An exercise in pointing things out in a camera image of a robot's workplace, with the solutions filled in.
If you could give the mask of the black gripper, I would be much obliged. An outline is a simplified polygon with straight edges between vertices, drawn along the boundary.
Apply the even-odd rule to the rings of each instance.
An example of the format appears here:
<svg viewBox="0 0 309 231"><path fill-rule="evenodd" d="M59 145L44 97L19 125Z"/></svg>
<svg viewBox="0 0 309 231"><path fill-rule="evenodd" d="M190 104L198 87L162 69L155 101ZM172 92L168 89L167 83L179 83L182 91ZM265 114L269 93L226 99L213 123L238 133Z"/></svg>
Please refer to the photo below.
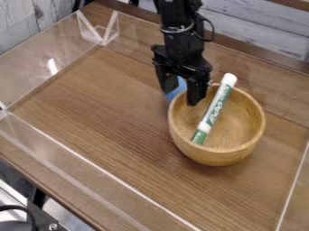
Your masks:
<svg viewBox="0 0 309 231"><path fill-rule="evenodd" d="M206 96L211 64L203 57L203 44L213 38L203 35L202 25L160 26L164 43L154 44L154 69L166 94L179 86L178 76L187 80L187 104L195 106Z"/></svg>

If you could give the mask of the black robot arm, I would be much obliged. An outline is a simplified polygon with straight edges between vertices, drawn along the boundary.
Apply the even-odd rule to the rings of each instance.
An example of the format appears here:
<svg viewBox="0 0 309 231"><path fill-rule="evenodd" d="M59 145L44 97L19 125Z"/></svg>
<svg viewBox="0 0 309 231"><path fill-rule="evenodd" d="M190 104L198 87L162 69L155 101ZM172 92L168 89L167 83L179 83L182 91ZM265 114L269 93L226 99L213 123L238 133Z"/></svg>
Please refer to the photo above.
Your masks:
<svg viewBox="0 0 309 231"><path fill-rule="evenodd" d="M156 12L160 15L160 32L164 44L154 44L154 69L159 85L166 94L178 86L178 77L186 79L187 105L195 106L205 98L211 64L203 57L203 45L215 38L215 32L206 38L203 23L211 21L198 10L201 0L154 0Z"/></svg>

